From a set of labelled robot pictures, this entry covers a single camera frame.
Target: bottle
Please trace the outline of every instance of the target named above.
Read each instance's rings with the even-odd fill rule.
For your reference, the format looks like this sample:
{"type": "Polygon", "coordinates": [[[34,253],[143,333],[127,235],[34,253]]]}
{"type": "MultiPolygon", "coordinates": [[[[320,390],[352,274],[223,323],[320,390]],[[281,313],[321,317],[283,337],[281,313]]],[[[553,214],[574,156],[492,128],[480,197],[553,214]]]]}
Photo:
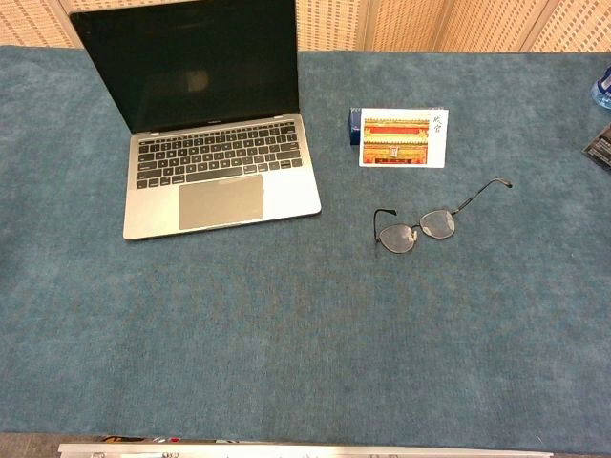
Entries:
{"type": "Polygon", "coordinates": [[[590,94],[599,105],[611,110],[611,67],[594,83],[590,94]]]}

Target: wire-rimmed glasses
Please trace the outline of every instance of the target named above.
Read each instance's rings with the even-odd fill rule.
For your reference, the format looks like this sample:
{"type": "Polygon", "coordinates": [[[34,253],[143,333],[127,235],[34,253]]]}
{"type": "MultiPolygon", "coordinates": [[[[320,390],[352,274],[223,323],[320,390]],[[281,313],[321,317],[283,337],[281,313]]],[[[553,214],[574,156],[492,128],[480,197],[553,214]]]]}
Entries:
{"type": "Polygon", "coordinates": [[[418,238],[418,233],[414,230],[416,227],[420,227],[422,232],[433,239],[447,239],[451,237],[454,233],[453,216],[469,205],[469,203],[476,198],[479,193],[481,193],[495,181],[504,184],[508,188],[514,186],[508,179],[493,178],[479,191],[477,191],[474,196],[462,202],[453,212],[446,209],[433,210],[422,217],[419,224],[414,224],[413,226],[408,226],[407,224],[393,224],[392,226],[382,229],[380,234],[378,234],[375,225],[377,214],[379,212],[385,212],[390,213],[391,215],[396,215],[397,211],[388,208],[378,208],[373,213],[373,236],[375,237],[376,243],[379,241],[392,253],[401,254],[407,253],[416,244],[416,239],[418,238]]]}

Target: postcard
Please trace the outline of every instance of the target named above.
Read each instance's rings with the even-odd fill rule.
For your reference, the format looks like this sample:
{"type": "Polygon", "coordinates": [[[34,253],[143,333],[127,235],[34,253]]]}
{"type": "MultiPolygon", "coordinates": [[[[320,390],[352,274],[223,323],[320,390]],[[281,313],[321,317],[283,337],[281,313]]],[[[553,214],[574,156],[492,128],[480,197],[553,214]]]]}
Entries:
{"type": "Polygon", "coordinates": [[[446,161],[448,110],[364,108],[361,167],[434,167],[446,161]]]}

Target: laptop screen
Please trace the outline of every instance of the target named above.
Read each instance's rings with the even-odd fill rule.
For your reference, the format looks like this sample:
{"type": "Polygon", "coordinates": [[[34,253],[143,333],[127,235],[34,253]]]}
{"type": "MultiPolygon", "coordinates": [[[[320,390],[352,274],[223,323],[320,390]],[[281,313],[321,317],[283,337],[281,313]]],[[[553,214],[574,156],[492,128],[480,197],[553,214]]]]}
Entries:
{"type": "Polygon", "coordinates": [[[199,0],[70,18],[132,133],[299,111],[294,0],[199,0]]]}

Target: silver laptop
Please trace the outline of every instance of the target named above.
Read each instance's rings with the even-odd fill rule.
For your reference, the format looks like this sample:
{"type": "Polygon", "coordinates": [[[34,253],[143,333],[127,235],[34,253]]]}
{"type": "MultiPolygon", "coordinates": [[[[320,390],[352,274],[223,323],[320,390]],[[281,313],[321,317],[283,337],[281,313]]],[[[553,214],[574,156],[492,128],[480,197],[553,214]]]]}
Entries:
{"type": "Polygon", "coordinates": [[[133,134],[125,239],[320,212],[299,114],[294,0],[70,18],[133,134]]]}

